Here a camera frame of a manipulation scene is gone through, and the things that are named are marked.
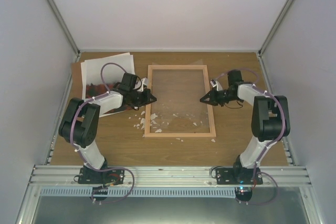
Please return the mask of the clear plastic frame sheet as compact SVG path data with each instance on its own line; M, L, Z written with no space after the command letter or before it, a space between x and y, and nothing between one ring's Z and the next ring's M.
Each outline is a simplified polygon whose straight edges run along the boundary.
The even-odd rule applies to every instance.
M146 137L215 137L213 108L200 99L210 91L202 60L148 66L149 88L157 101L145 111Z

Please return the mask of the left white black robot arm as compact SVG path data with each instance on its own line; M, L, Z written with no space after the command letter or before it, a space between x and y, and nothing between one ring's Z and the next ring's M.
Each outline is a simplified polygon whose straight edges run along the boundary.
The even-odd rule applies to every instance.
M58 134L79 153L85 167L91 169L90 178L96 184L108 179L104 168L106 159L96 144L99 117L107 112L119 113L124 108L138 110L157 101L148 88L148 79L124 73L122 80L106 92L88 99L72 98L61 120Z

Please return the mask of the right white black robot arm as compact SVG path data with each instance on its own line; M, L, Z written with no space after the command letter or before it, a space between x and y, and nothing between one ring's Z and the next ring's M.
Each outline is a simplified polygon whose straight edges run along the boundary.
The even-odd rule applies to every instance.
M228 88L223 89L218 78L210 81L211 90L200 98L201 103L225 106L231 101L247 102L253 107L252 138L246 149L236 158L229 176L237 184L254 182L257 169L267 152L290 133L288 100L283 95L261 91L253 82L244 81L241 71L226 72Z

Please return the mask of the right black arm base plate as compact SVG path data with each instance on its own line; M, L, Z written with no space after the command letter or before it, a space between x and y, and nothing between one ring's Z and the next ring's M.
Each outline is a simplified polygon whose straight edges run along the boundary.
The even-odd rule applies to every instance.
M235 170L231 167L215 167L213 176L216 179L218 185L262 185L262 176L257 174L253 178L253 169L243 168L241 172L235 173Z

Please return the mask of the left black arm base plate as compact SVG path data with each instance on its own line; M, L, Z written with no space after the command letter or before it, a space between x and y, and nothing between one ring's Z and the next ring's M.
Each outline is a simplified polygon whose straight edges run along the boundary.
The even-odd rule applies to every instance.
M74 181L79 184L102 184L119 185L123 183L124 170L115 169L108 172L97 172L95 170L83 167L79 175L74 177Z

